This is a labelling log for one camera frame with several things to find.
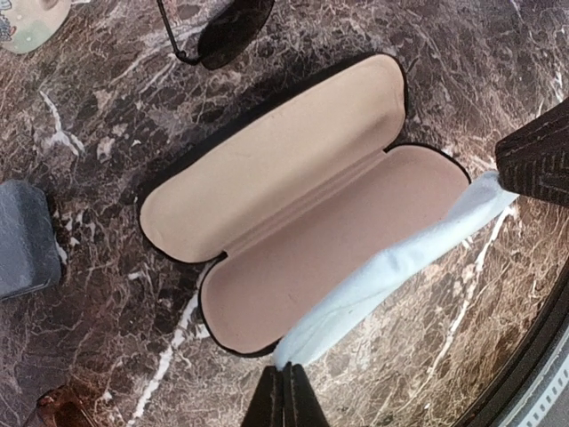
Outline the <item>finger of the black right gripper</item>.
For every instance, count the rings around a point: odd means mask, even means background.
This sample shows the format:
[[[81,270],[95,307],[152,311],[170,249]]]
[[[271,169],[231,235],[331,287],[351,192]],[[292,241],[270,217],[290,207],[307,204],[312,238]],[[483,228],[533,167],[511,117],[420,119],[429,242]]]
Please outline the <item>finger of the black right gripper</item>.
[[[568,206],[568,101],[495,145],[499,183],[507,191]]]

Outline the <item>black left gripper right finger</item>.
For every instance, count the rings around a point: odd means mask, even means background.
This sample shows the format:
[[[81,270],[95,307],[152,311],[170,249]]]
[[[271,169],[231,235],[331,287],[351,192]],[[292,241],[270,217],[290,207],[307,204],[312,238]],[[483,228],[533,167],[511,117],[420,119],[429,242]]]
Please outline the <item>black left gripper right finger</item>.
[[[284,425],[329,427],[302,365],[288,362],[284,368]]]

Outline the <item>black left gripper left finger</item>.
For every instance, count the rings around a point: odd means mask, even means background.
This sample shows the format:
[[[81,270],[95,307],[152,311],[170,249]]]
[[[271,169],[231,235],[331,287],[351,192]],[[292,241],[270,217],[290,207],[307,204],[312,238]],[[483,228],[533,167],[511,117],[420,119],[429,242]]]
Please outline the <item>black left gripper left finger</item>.
[[[288,366],[282,370],[274,366],[264,368],[241,427],[285,426],[285,378],[288,370]]]

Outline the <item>light blue cleaning cloth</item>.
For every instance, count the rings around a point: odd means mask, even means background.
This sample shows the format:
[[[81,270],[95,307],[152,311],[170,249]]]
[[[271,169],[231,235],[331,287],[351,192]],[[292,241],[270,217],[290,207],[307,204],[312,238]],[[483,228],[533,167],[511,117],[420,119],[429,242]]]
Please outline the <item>light blue cleaning cloth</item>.
[[[317,360],[407,279],[477,233],[517,197],[502,187],[499,172],[482,173],[444,219],[379,251],[304,315],[276,346],[276,368]]]

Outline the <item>black glasses case beige lining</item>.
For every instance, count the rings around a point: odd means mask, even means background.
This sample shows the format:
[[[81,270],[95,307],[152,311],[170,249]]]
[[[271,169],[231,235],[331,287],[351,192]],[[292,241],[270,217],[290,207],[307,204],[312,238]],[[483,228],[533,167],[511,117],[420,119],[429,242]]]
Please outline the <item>black glasses case beige lining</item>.
[[[198,306],[225,351],[258,358],[379,251],[443,219],[462,165],[398,144],[407,81],[390,55],[324,69],[201,141],[147,183],[143,235],[211,262]]]

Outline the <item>black aviator sunglasses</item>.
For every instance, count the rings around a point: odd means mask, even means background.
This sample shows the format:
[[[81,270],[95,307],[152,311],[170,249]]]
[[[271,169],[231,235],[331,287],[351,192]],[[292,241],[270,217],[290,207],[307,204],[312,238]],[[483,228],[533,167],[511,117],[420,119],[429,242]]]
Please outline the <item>black aviator sunglasses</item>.
[[[164,2],[156,3],[175,57],[190,66],[202,65],[208,70],[216,70],[228,65],[253,41],[267,22],[275,1],[232,1],[200,33],[194,58],[178,46]]]

